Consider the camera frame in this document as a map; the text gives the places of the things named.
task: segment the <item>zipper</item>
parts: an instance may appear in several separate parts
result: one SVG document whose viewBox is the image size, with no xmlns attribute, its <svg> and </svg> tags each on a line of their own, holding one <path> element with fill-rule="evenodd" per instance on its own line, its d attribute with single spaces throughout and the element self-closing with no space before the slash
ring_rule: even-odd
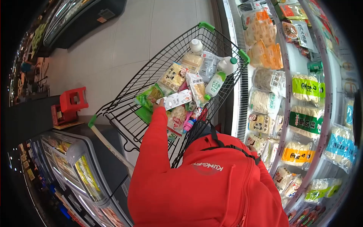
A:
<svg viewBox="0 0 363 227">
<path fill-rule="evenodd" d="M 252 170 L 252 167 L 253 167 L 253 165 L 251 165 L 252 164 L 251 162 L 252 162 L 252 159 L 249 161 L 248 170 L 246 171 L 246 173 L 248 174 L 248 178 L 247 178 L 246 183 L 244 185 L 246 187 L 246 189 L 244 190 L 245 194 L 243 196 L 244 209 L 241 210 L 241 212 L 239 214 L 239 216 L 242 216 L 242 214 L 243 214 L 243 216 L 242 216 L 242 219 L 241 219 L 241 221 L 239 223 L 238 223 L 238 220 L 239 220 L 239 218 L 238 218 L 237 223 L 234 223 L 232 226 L 243 227 L 245 222 L 246 222 L 246 217 L 247 217 L 247 213 L 248 213 L 248 203 L 249 203 L 248 195 L 247 195 L 247 193 L 248 193 L 248 188 L 247 187 L 248 187 L 248 183 L 249 183 L 250 178 L 251 178 L 251 170 Z"/>
</svg>

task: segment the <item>white plastic bottle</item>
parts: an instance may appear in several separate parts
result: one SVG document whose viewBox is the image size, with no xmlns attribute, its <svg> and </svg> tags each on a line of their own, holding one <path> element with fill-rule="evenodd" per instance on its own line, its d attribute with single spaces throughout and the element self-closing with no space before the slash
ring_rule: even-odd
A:
<svg viewBox="0 0 363 227">
<path fill-rule="evenodd" d="M 193 54 L 197 56 L 201 56 L 203 54 L 203 44 L 199 39 L 192 39 L 189 43 L 189 47 Z"/>
<path fill-rule="evenodd" d="M 224 57 L 218 62 L 217 69 L 230 75 L 238 69 L 237 59 L 230 56 Z"/>
<path fill-rule="evenodd" d="M 217 95 L 226 77 L 227 77 L 226 74 L 221 71 L 218 71 L 216 72 L 216 74 L 214 74 L 211 81 L 209 81 L 207 87 L 205 88 L 205 95 L 204 95 L 205 100 L 209 100 Z"/>
</svg>

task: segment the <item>yogurt box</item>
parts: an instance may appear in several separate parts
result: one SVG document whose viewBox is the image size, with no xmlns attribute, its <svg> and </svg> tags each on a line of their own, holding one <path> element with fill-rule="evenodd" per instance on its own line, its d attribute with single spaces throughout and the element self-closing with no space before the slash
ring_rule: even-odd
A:
<svg viewBox="0 0 363 227">
<path fill-rule="evenodd" d="M 171 94 L 168 97 L 164 97 L 164 106 L 165 110 L 170 110 L 172 108 L 175 108 L 177 106 L 186 104 L 190 101 L 192 101 L 192 91 L 191 90 L 183 90 L 179 93 Z M 158 99 L 156 101 L 157 104 L 160 103 L 161 99 Z"/>
</svg>

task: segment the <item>hand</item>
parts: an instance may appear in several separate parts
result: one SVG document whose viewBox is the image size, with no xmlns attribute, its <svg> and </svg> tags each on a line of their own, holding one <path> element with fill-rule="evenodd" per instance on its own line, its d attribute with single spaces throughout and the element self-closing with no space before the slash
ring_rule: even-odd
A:
<svg viewBox="0 0 363 227">
<path fill-rule="evenodd" d="M 165 107 L 164 106 L 164 98 L 162 98 L 161 100 L 160 100 L 160 103 L 159 104 L 157 104 L 157 103 L 154 103 L 154 105 L 153 105 L 153 111 L 155 111 L 158 107 L 160 107 L 160 106 L 162 106 L 162 107 Z"/>
</svg>

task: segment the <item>red plastic stool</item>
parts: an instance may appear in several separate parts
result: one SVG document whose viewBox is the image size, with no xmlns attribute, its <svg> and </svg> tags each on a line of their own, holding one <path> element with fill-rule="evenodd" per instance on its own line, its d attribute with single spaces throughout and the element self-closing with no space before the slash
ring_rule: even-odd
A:
<svg viewBox="0 0 363 227">
<path fill-rule="evenodd" d="M 83 95 L 83 91 L 85 90 L 86 87 L 82 87 L 63 92 L 60 97 L 61 111 L 66 113 L 80 111 L 83 108 L 88 108 L 88 103 L 85 103 L 85 98 Z M 76 96 L 79 97 L 79 104 L 77 104 L 74 100 L 74 97 Z"/>
</svg>

